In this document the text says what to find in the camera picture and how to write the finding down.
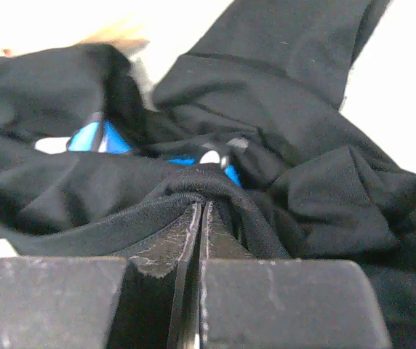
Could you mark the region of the black t shirt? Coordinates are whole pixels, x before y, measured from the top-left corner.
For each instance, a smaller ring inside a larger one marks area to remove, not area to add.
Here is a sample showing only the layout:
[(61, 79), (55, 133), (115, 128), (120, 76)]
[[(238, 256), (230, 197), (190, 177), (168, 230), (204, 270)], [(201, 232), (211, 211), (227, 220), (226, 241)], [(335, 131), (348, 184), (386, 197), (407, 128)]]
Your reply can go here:
[(112, 44), (0, 57), (0, 239), (119, 257), (214, 203), (261, 260), (348, 260), (416, 348), (416, 174), (339, 112), (381, 1), (234, 1), (144, 104)]

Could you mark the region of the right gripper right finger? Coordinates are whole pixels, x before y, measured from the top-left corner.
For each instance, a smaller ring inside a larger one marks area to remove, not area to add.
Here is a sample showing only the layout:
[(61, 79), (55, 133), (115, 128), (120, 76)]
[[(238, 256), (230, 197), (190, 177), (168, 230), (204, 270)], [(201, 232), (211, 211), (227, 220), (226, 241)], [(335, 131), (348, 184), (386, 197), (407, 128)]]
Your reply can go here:
[(390, 348), (375, 291), (348, 260), (261, 260), (204, 209), (202, 348)]

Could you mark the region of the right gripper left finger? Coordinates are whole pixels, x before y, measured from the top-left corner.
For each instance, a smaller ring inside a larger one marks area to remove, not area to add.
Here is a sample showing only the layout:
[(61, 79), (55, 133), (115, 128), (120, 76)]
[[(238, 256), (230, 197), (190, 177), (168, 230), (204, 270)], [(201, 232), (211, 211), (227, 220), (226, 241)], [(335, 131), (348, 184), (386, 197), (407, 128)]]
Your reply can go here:
[(0, 241), (0, 348), (198, 348), (194, 204), (119, 257), (18, 257)]

